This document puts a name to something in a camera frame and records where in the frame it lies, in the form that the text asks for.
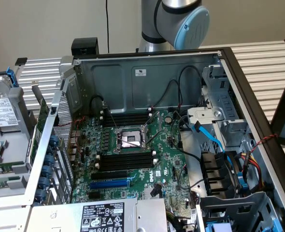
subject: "robotic arm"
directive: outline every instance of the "robotic arm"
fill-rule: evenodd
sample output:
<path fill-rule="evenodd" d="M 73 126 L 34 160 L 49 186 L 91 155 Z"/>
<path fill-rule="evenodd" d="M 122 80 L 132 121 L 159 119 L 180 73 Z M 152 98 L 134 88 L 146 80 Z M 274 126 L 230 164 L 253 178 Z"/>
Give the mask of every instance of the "robotic arm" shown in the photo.
<path fill-rule="evenodd" d="M 202 0 L 142 0 L 139 52 L 198 48 L 209 27 Z"/>

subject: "blue latch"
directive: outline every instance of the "blue latch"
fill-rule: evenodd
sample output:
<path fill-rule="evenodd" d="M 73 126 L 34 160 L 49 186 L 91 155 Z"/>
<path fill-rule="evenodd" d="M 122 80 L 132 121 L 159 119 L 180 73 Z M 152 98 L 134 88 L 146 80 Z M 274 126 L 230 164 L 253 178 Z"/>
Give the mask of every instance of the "blue latch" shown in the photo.
<path fill-rule="evenodd" d="M 242 187 L 242 191 L 247 191 L 249 189 L 249 186 L 247 183 L 245 183 L 244 179 L 243 179 L 243 176 L 242 176 L 242 172 L 238 172 L 237 173 L 237 177 L 238 177 L 238 180 L 239 180 L 239 184 L 241 185 Z"/>
<path fill-rule="evenodd" d="M 14 71 L 9 68 L 9 66 L 6 70 L 6 74 L 9 75 L 10 79 L 12 80 L 13 86 L 19 87 L 19 84 L 18 84 L 17 79 L 16 79 L 16 75 L 15 75 Z"/>
<path fill-rule="evenodd" d="M 273 227 L 266 227 L 262 232 L 283 232 L 279 219 L 275 218 L 273 220 Z"/>

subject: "wire mesh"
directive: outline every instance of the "wire mesh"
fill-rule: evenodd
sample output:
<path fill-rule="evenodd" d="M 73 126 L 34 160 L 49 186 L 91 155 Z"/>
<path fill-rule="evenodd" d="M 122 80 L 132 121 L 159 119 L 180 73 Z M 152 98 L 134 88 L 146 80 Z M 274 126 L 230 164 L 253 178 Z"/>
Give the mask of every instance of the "wire mesh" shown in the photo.
<path fill-rule="evenodd" d="M 65 93 L 62 93 L 57 114 L 60 119 L 59 125 L 64 125 L 72 121 L 70 108 Z M 64 144 L 67 148 L 70 139 L 71 124 L 63 127 L 54 127 L 54 131 L 56 133 L 56 136 L 64 140 Z"/>

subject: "red cable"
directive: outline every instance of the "red cable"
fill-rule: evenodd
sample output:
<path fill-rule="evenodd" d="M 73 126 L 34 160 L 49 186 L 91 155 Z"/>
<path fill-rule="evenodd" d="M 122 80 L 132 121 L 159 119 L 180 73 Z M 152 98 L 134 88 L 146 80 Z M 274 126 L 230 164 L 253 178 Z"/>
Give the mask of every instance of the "red cable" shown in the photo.
<path fill-rule="evenodd" d="M 261 139 L 260 141 L 258 141 L 258 142 L 256 143 L 256 145 L 252 148 L 251 153 L 253 153 L 253 151 L 255 150 L 255 148 L 256 148 L 259 144 L 264 143 L 264 142 L 266 142 L 267 140 L 272 139 L 272 138 L 275 138 L 275 137 L 278 137 L 278 135 L 277 135 L 277 134 L 271 134 L 271 135 L 269 135 L 269 136 L 266 136 L 266 137 L 262 138 L 262 139 Z"/>
<path fill-rule="evenodd" d="M 57 127 L 64 127 L 66 125 L 69 125 L 69 124 L 72 124 L 73 122 L 76 123 L 78 121 L 81 121 L 82 119 L 79 119 L 79 120 L 75 120 L 75 121 L 72 121 L 72 122 L 69 122 L 69 123 L 66 123 L 66 124 L 61 124 L 61 125 L 58 125 Z"/>
<path fill-rule="evenodd" d="M 79 154 L 81 154 L 81 151 L 80 151 L 80 149 L 79 149 L 79 145 L 77 144 L 77 140 L 78 140 L 78 139 L 77 139 L 77 132 L 78 132 L 80 123 L 81 123 L 82 121 L 84 121 L 84 119 L 85 119 L 85 116 L 84 116 L 82 119 L 75 121 L 75 123 L 78 122 L 78 125 L 76 126 L 76 133 L 75 133 L 75 144 L 76 144 L 76 147 L 77 147 L 77 150 L 78 150 Z"/>
<path fill-rule="evenodd" d="M 259 184 L 259 187 L 261 188 L 262 187 L 262 172 L 261 172 L 261 169 L 260 169 L 259 165 L 257 163 L 255 163 L 253 160 L 249 159 L 248 162 L 256 167 L 257 172 L 258 172 L 258 178 L 259 178 L 258 184 Z"/>

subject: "yellow wire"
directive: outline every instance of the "yellow wire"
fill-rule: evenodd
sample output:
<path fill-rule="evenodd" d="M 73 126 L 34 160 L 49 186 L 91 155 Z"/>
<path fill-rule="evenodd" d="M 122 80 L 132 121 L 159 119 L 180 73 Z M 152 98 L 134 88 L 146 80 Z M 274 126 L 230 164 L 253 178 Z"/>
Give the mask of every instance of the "yellow wire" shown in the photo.
<path fill-rule="evenodd" d="M 255 163 L 257 163 L 257 161 L 255 160 L 255 158 L 252 156 L 252 155 L 250 155 L 250 158 L 255 162 Z M 263 179 L 263 177 L 261 177 L 262 178 L 262 186 L 265 186 L 264 185 L 264 179 Z"/>

